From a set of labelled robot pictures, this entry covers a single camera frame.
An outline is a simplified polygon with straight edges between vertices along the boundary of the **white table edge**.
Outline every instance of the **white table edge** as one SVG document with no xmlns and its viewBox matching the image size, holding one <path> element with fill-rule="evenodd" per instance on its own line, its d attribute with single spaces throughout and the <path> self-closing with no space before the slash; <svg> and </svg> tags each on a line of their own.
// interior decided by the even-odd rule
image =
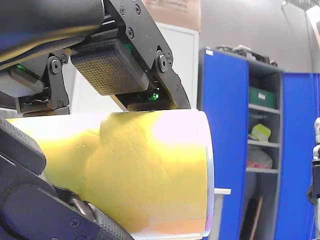
<svg viewBox="0 0 320 240">
<path fill-rule="evenodd" d="M 230 195 L 230 194 L 231 194 L 231 189 L 227 189 L 227 188 L 215 188 L 215 189 L 214 189 L 214 194 Z"/>
</svg>

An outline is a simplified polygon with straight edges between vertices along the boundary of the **blue metal cabinet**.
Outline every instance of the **blue metal cabinet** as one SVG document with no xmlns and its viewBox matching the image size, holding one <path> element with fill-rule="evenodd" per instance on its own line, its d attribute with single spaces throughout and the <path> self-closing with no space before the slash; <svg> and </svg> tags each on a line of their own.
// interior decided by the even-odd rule
<svg viewBox="0 0 320 240">
<path fill-rule="evenodd" d="M 204 55 L 202 107 L 211 130 L 216 188 L 232 189 L 223 200 L 219 239 L 238 240 L 247 158 L 247 61 L 215 52 Z"/>
<path fill-rule="evenodd" d="M 275 240 L 312 239 L 314 211 L 306 192 L 312 177 L 315 96 L 313 74 L 283 74 L 283 147 Z"/>
</svg>

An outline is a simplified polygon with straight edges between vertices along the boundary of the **black metal bracket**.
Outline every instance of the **black metal bracket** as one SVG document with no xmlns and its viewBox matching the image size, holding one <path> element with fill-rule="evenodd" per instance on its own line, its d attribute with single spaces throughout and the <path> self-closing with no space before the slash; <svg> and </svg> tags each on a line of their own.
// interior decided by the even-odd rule
<svg viewBox="0 0 320 240">
<path fill-rule="evenodd" d="M 68 63 L 69 57 L 63 50 L 47 55 L 47 63 L 41 80 L 45 84 L 42 93 L 33 96 L 24 96 L 15 99 L 19 114 L 39 112 L 42 115 L 47 111 L 55 111 L 69 105 L 69 97 L 65 88 L 62 65 Z M 35 66 L 43 62 L 43 58 L 35 58 Z"/>
</svg>

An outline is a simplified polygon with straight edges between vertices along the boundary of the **yellow object on shelf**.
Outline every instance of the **yellow object on shelf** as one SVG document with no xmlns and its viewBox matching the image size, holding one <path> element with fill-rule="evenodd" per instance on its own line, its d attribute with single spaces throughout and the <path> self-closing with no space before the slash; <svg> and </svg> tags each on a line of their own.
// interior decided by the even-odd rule
<svg viewBox="0 0 320 240">
<path fill-rule="evenodd" d="M 17 118 L 44 152 L 49 181 L 113 218 L 135 239 L 208 236 L 214 167 L 197 110 Z"/>
<path fill-rule="evenodd" d="M 266 126 L 262 125 L 261 123 L 255 125 L 252 128 L 251 134 L 249 134 L 249 137 L 261 142 L 268 142 L 270 136 L 271 136 L 271 130 Z"/>
</svg>

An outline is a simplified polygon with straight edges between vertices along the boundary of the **white wall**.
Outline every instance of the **white wall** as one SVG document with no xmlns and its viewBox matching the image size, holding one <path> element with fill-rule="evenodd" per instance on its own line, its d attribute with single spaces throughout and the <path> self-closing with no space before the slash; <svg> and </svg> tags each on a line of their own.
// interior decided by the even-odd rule
<svg viewBox="0 0 320 240">
<path fill-rule="evenodd" d="M 201 0 L 200 47 L 245 45 L 291 72 L 311 72 L 305 13 L 283 0 Z"/>
</svg>

